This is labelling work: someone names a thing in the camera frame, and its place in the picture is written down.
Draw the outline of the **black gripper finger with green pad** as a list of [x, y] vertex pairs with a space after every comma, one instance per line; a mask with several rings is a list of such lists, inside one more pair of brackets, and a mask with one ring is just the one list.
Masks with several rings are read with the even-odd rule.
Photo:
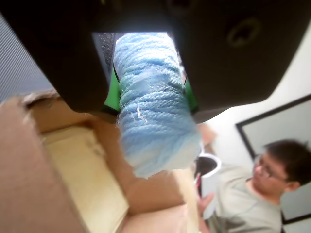
[[0, 11], [65, 103], [115, 123], [105, 101], [112, 79], [114, 40], [102, 50], [94, 19], [108, 0], [3, 0]]
[[197, 123], [267, 99], [311, 19], [308, 0], [170, 0], [167, 8]]

